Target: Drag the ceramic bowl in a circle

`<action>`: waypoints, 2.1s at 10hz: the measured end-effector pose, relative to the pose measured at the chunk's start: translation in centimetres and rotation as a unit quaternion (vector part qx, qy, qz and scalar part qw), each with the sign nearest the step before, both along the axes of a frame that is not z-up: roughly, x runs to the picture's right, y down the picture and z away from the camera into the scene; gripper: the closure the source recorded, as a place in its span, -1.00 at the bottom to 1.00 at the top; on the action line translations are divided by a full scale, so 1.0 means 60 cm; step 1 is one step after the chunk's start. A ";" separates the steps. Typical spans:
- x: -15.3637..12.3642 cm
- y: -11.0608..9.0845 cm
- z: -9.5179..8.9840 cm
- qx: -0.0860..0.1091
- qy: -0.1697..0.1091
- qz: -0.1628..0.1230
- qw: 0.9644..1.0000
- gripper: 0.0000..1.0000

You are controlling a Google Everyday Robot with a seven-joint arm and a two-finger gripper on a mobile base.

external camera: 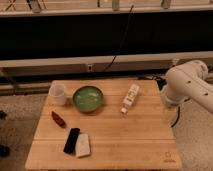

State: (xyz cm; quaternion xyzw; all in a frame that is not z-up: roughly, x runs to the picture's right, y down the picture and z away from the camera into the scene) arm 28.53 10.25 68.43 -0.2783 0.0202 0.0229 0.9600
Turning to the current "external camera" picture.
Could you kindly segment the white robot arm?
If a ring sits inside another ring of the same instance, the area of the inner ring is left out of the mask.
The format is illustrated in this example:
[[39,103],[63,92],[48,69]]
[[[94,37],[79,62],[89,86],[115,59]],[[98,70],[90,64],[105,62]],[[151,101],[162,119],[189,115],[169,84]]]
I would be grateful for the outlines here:
[[205,79],[208,67],[201,60],[192,60],[170,68],[165,75],[166,85],[161,91],[167,107],[179,106],[188,97],[213,114],[213,85]]

